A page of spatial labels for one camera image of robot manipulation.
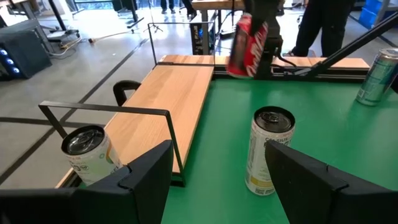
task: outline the can label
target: can label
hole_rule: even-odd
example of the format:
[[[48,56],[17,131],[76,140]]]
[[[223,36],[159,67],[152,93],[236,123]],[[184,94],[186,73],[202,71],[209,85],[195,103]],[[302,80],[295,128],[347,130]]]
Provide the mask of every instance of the can label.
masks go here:
[[[252,121],[245,178],[246,185],[250,191],[262,196],[275,192],[265,157],[266,142],[274,140],[289,146],[293,133],[294,127],[284,133],[272,133],[260,128],[255,120]]]
[[[244,13],[236,24],[235,38],[226,71],[236,78],[252,79],[257,72],[262,51],[267,37],[268,26],[262,23],[261,28],[250,36],[252,16]]]
[[[356,100],[365,105],[378,104],[398,74],[398,60],[380,53],[366,75]]]
[[[244,66],[250,77],[254,77],[257,73],[267,34],[268,25],[266,22],[263,22],[254,36],[249,38],[248,47],[246,48],[244,56]]]
[[[93,184],[122,167],[106,133],[95,149],[77,156],[67,154],[67,157],[73,170],[86,185]]]

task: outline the person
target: person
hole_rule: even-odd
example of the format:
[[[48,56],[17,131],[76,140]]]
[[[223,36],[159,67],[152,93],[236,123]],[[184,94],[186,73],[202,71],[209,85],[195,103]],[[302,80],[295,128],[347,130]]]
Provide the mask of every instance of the person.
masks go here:
[[[191,0],[182,0],[182,3],[187,9],[187,17],[191,17],[191,19],[193,19],[195,16],[197,16],[197,11],[193,9]]]
[[[162,14],[166,14],[167,13],[167,2],[166,2],[166,0],[160,0],[160,6],[162,6]],[[169,8],[172,11],[172,14],[175,14],[174,0],[169,0]]]
[[[298,30],[296,46],[286,56],[306,57],[322,28],[322,57],[343,45],[345,26],[355,0],[309,0]]]

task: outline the can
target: can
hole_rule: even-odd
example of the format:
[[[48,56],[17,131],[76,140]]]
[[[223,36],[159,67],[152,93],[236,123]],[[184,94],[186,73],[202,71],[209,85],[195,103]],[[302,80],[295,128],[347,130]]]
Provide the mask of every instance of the can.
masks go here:
[[[235,38],[226,67],[227,73],[236,78],[252,79],[264,50],[267,23],[263,22],[261,28],[253,36],[249,35],[251,25],[252,16],[249,13],[244,13],[236,24]]]
[[[264,21],[259,25],[258,31],[250,36],[248,46],[244,55],[244,67],[249,77],[254,77],[259,68],[264,45],[267,40],[268,24]]]
[[[109,136],[102,127],[96,125],[74,130],[63,139],[61,149],[86,185],[122,167]]]
[[[358,91],[356,100],[364,105],[377,105],[397,74],[398,49],[380,50]]]
[[[293,114],[283,108],[266,106],[254,113],[245,178],[251,192],[261,196],[275,192],[265,157],[266,142],[274,140],[289,146],[294,129]]]

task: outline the silver can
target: silver can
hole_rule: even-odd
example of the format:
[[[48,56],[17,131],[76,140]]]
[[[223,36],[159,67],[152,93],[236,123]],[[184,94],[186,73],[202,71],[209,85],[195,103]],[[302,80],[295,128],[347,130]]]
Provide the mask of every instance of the silver can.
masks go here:
[[[74,130],[62,141],[61,149],[86,185],[93,184],[122,167],[109,136],[99,126],[91,125]]]
[[[274,140],[290,145],[295,129],[293,114],[283,108],[266,106],[254,113],[245,182],[256,195],[275,192],[266,162],[266,142]]]
[[[378,104],[398,74],[398,49],[382,49],[366,75],[356,100],[362,104]]]

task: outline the black chair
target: black chair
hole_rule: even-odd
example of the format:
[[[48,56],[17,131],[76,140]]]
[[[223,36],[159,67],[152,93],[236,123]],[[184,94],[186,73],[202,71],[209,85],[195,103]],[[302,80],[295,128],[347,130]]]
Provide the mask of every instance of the black chair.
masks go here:
[[[141,83],[130,80],[123,80],[113,85],[113,94],[118,106],[123,106],[124,102],[127,101],[126,90],[137,90],[140,85]]]

